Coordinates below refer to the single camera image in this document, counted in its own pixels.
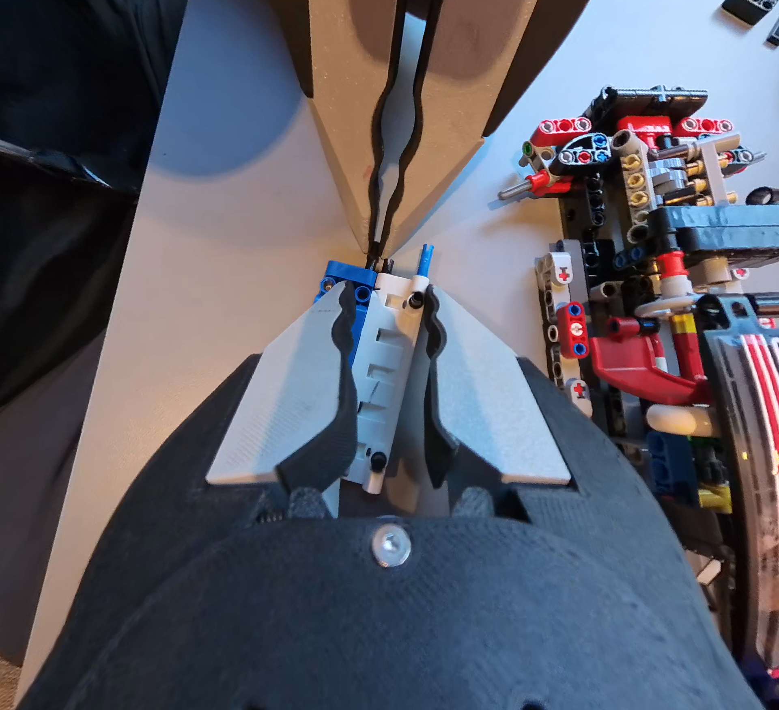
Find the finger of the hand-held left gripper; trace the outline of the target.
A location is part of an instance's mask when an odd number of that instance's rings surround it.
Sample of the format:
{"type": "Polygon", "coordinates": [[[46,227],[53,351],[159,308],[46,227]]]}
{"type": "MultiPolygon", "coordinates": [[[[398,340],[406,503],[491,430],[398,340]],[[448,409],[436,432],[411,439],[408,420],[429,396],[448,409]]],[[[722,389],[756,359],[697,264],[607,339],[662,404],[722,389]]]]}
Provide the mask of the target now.
{"type": "Polygon", "coordinates": [[[379,253],[411,237],[484,143],[538,0],[429,0],[414,68],[411,133],[379,218],[379,253]]]}
{"type": "Polygon", "coordinates": [[[346,220],[372,245],[380,124],[399,63],[405,0],[308,0],[310,108],[346,220]]]}

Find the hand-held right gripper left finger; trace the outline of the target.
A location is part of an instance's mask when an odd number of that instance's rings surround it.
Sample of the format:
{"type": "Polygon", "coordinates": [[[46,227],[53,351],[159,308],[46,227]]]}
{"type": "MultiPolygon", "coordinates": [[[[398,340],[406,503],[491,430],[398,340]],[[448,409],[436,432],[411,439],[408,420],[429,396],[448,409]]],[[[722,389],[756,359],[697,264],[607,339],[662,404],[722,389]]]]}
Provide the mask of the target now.
{"type": "Polygon", "coordinates": [[[207,472],[211,485],[327,490],[357,445],[349,355],[355,287],[340,282],[268,344],[207,472]]]}

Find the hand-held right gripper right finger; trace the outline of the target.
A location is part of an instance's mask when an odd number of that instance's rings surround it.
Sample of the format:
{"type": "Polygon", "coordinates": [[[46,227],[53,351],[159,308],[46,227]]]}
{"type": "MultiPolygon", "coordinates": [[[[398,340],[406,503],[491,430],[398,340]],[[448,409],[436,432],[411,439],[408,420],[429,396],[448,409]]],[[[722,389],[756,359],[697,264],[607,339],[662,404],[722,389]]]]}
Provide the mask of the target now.
{"type": "Polygon", "coordinates": [[[572,477],[517,354],[451,296],[425,295],[424,460],[435,489],[572,477]]]}

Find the white brick panel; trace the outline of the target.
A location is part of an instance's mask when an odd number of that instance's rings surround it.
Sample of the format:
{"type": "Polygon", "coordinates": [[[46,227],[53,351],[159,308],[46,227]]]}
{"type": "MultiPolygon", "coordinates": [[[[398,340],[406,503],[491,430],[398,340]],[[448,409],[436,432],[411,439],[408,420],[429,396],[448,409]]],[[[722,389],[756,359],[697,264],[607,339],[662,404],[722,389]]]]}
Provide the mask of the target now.
{"type": "Polygon", "coordinates": [[[357,348],[352,374],[357,392],[357,450],[345,479],[370,494],[383,487],[383,475],[371,474],[369,459],[377,451],[391,456],[411,360],[422,321],[422,308],[409,309],[407,299],[423,291],[429,278],[378,274],[357,348]]]}

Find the black brick race car model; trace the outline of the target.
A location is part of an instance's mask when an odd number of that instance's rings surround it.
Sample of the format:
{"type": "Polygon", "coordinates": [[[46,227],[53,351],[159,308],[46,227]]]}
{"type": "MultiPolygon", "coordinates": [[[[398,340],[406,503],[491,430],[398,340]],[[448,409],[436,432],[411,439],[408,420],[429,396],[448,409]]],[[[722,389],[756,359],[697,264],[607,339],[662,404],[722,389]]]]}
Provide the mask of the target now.
{"type": "Polygon", "coordinates": [[[727,646],[777,703],[777,190],[727,179],[764,157],[707,92],[604,88],[545,119],[499,202],[553,198],[565,237],[536,259],[552,383],[647,483],[727,646]]]}

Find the grey desk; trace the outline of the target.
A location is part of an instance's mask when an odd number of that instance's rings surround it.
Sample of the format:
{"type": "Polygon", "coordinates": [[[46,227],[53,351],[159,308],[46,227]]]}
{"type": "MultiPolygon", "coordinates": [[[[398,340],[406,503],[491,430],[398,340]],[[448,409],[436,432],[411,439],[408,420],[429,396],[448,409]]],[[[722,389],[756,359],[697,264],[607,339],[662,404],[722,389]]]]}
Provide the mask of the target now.
{"type": "MultiPolygon", "coordinates": [[[[709,91],[777,186],[776,22],[746,29],[722,0],[590,0],[557,53],[395,256],[432,277],[537,366],[534,258],[561,236],[551,200],[495,205],[540,120],[603,86],[709,91]]],[[[56,641],[114,509],[170,433],[312,302],[330,259],[359,248],[268,0],[189,0],[122,275],[48,562],[16,701],[56,641]]]]}

